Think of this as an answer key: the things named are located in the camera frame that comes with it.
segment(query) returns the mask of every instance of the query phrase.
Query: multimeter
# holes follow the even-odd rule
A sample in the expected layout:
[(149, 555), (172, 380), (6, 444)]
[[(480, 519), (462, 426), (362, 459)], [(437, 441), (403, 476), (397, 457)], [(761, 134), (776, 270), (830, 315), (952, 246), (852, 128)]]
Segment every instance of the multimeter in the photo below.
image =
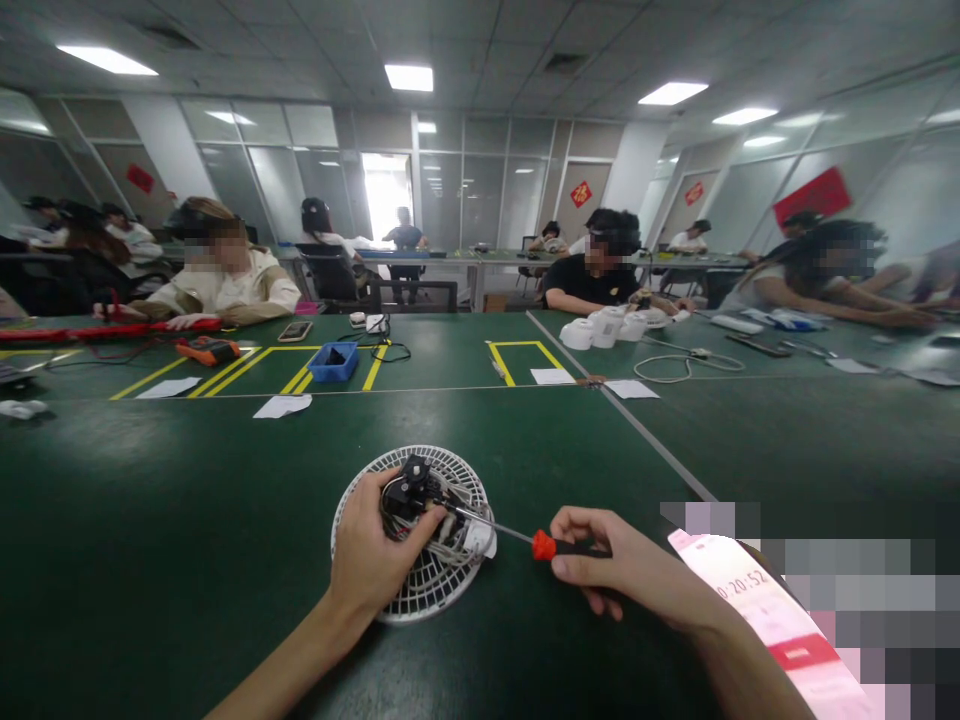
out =
[(240, 346), (229, 340), (201, 335), (194, 340), (181, 338), (177, 341), (177, 352), (184, 357), (193, 358), (207, 367), (216, 367), (240, 357)]

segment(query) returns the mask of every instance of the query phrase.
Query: blue plastic box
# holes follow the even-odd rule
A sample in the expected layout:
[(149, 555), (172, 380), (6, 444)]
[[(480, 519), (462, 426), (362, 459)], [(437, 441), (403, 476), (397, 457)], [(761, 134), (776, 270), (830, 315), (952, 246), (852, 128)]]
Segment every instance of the blue plastic box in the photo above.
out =
[[(325, 364), (333, 350), (346, 358), (343, 365)], [(310, 368), (310, 374), (313, 375), (314, 382), (346, 382), (353, 375), (353, 371), (357, 369), (358, 362), (360, 362), (360, 355), (356, 343), (327, 343), (320, 348), (320, 352), (313, 356), (313, 360), (307, 367)]]

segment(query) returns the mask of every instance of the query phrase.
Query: beige jacket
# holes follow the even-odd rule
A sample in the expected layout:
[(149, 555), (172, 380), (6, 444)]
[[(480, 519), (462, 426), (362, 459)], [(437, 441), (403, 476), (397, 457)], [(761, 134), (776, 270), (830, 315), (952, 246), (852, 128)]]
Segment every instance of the beige jacket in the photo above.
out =
[(269, 250), (251, 246), (251, 270), (232, 278), (222, 270), (187, 267), (146, 300), (130, 303), (151, 320), (211, 313), (231, 325), (253, 325), (292, 315), (300, 291)]

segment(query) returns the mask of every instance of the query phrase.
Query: fan grille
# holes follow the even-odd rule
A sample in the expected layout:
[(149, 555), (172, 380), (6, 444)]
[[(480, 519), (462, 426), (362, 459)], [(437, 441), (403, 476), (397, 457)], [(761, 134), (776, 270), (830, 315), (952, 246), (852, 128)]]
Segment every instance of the fan grille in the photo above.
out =
[[(458, 455), (432, 445), (407, 445), (391, 450), (361, 470), (344, 491), (343, 497), (340, 498), (337, 513), (333, 518), (333, 529), (330, 533), (331, 558), (336, 552), (337, 528), (340, 527), (344, 505), (346, 505), (347, 498), (356, 488), (360, 478), (370, 472), (380, 472), (388, 468), (399, 467), (413, 454), (429, 458), (431, 473), (437, 473), (451, 485), (456, 485), (469, 492), (470, 499), (468, 502), (470, 505), (480, 507), (487, 504), (487, 494), (480, 483), (480, 478), (477, 477), (473, 468)], [(441, 562), (433, 553), (425, 550), (420, 553), (420, 557), (414, 563), (406, 582), (400, 589), (400, 593), (380, 613), (378, 619), (389, 625), (403, 625), (436, 615), (444, 608), (452, 605), (464, 593), (480, 570), (481, 562), (482, 557), (474, 563), (453, 567)]]

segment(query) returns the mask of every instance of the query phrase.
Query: red paper sign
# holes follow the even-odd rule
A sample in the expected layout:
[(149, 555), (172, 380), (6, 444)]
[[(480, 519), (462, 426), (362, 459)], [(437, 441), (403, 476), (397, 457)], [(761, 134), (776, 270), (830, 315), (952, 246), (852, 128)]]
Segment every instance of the red paper sign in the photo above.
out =
[(127, 168), (127, 180), (143, 190), (147, 195), (153, 190), (153, 175), (136, 163), (130, 163), (130, 167)]
[(693, 205), (697, 200), (703, 197), (703, 183), (698, 182), (692, 188), (687, 190), (686, 194), (683, 196), (687, 201), (687, 206)]
[(573, 189), (570, 197), (573, 198), (573, 204), (576, 205), (579, 210), (587, 200), (593, 197), (593, 193), (590, 192), (590, 186), (587, 185), (587, 181), (584, 180)]
[(788, 217), (804, 210), (813, 210), (829, 217), (851, 204), (850, 194), (840, 170), (832, 167), (796, 192), (787, 195), (773, 206), (773, 212), (777, 216), (777, 224), (783, 225), (783, 221)]

